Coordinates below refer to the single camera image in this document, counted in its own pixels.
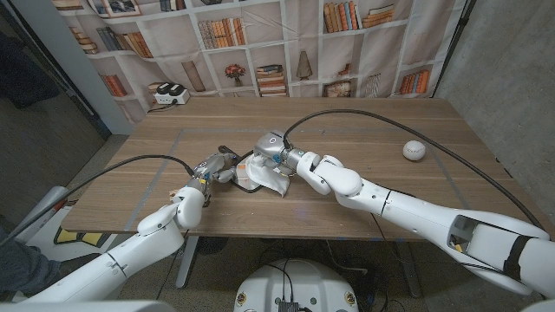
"potted flower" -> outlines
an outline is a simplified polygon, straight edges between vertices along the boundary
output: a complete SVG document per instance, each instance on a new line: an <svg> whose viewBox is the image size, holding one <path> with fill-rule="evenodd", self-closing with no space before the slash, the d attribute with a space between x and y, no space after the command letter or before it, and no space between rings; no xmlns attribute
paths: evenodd
<svg viewBox="0 0 555 312"><path fill-rule="evenodd" d="M240 76L245 74L245 69L237 64L232 64L225 69L227 78L235 78L235 87L243 86L243 82L239 79Z"/></svg>

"bookshelf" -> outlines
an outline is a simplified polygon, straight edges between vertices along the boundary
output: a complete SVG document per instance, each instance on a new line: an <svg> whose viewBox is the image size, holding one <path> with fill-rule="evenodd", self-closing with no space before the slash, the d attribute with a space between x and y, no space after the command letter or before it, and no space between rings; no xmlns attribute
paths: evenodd
<svg viewBox="0 0 555 312"><path fill-rule="evenodd" d="M152 95L147 85L157 81L183 84L192 96L229 97L260 96L256 80L256 67L276 63L284 68L284 78L290 96L322 96L323 87L334 81L351 81L351 96L364 97L366 81L380 74L380 96L422 97L426 94L398 94L402 77L429 69L430 81L441 70L443 59L424 59L407 64L404 49L411 23L422 15L415 12L416 1L410 0L354 0L359 12L368 12L381 5L393 4L395 13L391 22L366 29L328 33L323 19L324 0L224 0L221 4L204 5L200 0L185 0L186 9L169 12L160 10L160 3L135 0L142 16L100 19L82 0L83 10L59 11L68 26L78 27L100 50L87 55L104 75L118 75L128 96L116 98L118 102L132 101L145 112ZM465 0L455 0L461 6ZM418 3L418 6L429 6ZM207 49L200 34L199 22L222 18L244 18L248 44ZM456 23L453 13L449 23ZM96 28L109 26L115 33L139 31L153 58L141 58L133 51L108 51ZM449 44L443 39L442 44ZM307 81L296 77L300 51L309 57L313 75ZM206 91L195 92L183 62L193 61ZM233 79L225 77L224 69L237 63L246 69L241 76L242 87L234 87ZM346 63L351 64L347 75L339 75Z"/></svg>

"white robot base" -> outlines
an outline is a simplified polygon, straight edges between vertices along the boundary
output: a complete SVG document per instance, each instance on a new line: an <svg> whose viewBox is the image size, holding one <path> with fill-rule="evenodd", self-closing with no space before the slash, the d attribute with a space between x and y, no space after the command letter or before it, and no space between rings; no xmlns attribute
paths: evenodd
<svg viewBox="0 0 555 312"><path fill-rule="evenodd" d="M301 310L358 311L353 289L327 266L306 259L282 259L271 265L279 269L285 266L293 285L293 302ZM288 277L279 269L265 265L245 279L237 291L233 311L287 311L291 286Z"/></svg>

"black strap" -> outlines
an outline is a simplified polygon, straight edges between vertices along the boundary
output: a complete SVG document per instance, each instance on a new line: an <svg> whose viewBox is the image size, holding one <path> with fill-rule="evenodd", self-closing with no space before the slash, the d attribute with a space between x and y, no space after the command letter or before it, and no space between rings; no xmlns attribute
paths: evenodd
<svg viewBox="0 0 555 312"><path fill-rule="evenodd" d="M520 265L519 259L520 255L522 254L522 250L528 243L528 240L533 237L528 237L524 235L520 235L514 241L513 247L511 248L511 252L509 253L509 257L505 260L503 264L503 273L505 275L511 277L513 280L520 281Z"/></svg>

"electrical outlet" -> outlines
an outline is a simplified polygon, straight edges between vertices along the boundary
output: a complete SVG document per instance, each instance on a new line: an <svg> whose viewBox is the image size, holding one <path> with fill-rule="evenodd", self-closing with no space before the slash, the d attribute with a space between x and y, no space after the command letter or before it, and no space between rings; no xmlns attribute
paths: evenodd
<svg viewBox="0 0 555 312"><path fill-rule="evenodd" d="M177 104L185 104L189 100L191 95L189 90L185 89L180 95L170 95L170 94L155 94L154 98L161 105L172 104L173 100L177 100Z"/></svg>

